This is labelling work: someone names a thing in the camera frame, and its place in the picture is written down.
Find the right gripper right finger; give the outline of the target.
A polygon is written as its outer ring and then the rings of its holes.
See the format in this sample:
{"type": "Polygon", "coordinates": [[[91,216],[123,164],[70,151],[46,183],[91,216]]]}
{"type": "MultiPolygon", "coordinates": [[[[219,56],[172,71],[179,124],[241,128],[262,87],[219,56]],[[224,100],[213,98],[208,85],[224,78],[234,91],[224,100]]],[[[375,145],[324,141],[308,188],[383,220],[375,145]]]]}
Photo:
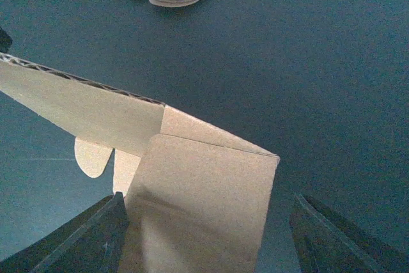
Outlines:
{"type": "Polygon", "coordinates": [[[408,272],[407,255],[311,196],[295,196],[289,225],[302,272],[408,272]]]}

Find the brown cardboard box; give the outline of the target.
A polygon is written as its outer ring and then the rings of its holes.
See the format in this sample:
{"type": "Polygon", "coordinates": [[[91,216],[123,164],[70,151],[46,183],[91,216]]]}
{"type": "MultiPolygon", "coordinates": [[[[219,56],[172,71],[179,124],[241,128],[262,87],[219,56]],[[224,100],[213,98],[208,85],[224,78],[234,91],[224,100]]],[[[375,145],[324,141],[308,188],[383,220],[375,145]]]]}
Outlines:
{"type": "Polygon", "coordinates": [[[253,272],[277,155],[165,103],[1,54],[1,91],[75,137],[91,178],[114,158],[130,221],[120,272],[253,272]]]}

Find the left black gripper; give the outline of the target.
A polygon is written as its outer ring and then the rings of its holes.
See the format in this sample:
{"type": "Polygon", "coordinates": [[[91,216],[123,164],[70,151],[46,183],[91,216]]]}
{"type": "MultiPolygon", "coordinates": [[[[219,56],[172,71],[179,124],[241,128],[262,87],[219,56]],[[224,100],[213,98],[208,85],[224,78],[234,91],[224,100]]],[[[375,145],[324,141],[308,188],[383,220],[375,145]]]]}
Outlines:
{"type": "Polygon", "coordinates": [[[0,52],[8,53],[12,46],[13,40],[11,36],[0,27],[0,52]]]}

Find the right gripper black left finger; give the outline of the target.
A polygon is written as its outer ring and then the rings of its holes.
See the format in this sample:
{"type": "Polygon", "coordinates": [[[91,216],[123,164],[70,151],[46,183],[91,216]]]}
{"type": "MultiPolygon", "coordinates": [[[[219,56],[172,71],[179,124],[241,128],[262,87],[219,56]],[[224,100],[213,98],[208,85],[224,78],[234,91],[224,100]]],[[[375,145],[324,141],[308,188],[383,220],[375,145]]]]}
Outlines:
{"type": "Polygon", "coordinates": [[[128,228],[122,192],[1,261],[1,272],[117,272],[128,228]]]}

